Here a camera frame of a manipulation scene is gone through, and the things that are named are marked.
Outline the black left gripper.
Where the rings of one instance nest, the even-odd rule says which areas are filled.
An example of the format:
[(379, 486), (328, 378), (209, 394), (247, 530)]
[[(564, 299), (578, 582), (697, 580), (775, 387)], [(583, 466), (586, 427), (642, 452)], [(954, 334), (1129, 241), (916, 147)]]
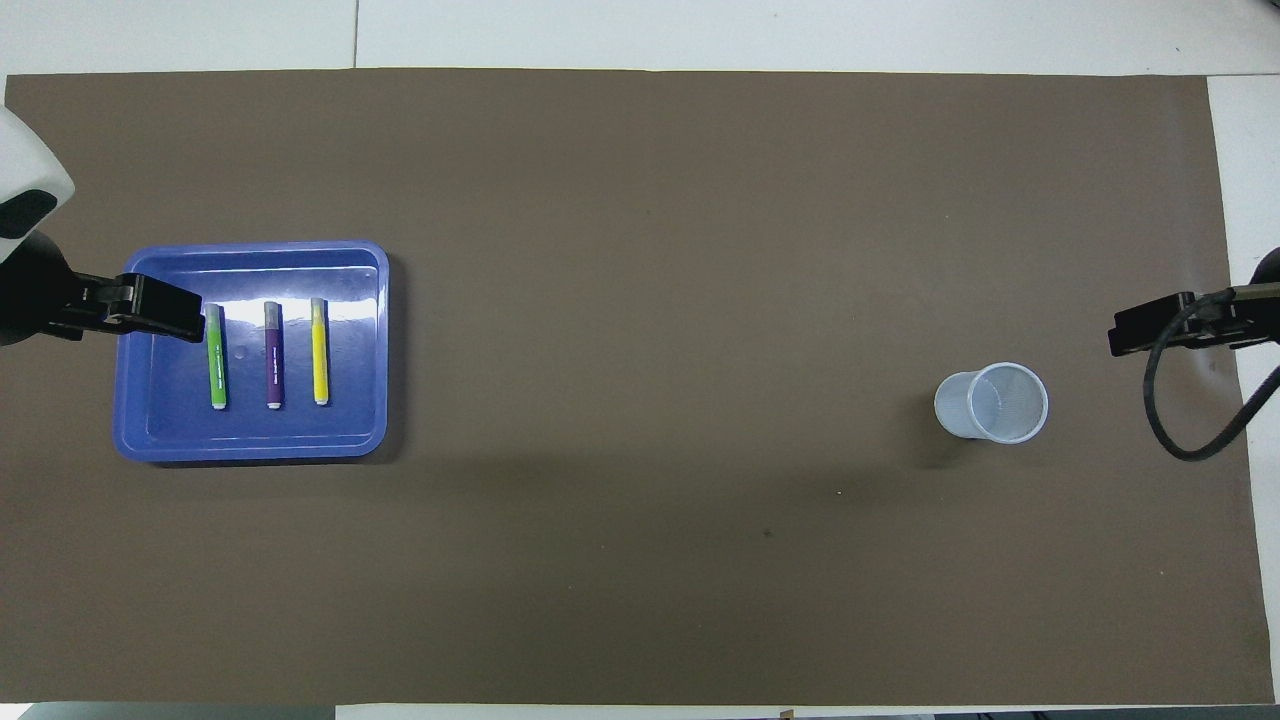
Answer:
[(35, 334), (83, 340), (84, 331), (63, 316), (64, 309), (77, 302), (86, 331), (147, 333), (188, 343), (205, 337), (198, 295), (133, 272), (114, 277), (77, 273), (51, 238), (32, 231), (3, 260), (1, 345), (17, 345)]

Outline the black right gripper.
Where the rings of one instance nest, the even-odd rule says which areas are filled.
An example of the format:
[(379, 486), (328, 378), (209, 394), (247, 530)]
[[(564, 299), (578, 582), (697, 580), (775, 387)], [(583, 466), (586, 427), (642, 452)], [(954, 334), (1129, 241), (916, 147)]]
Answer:
[(1279, 340), (1280, 249), (1267, 252), (1252, 284), (1217, 293), (1178, 292), (1116, 313), (1108, 331), (1115, 357), (1152, 350), (1171, 327), (1167, 346), (1247, 348)]

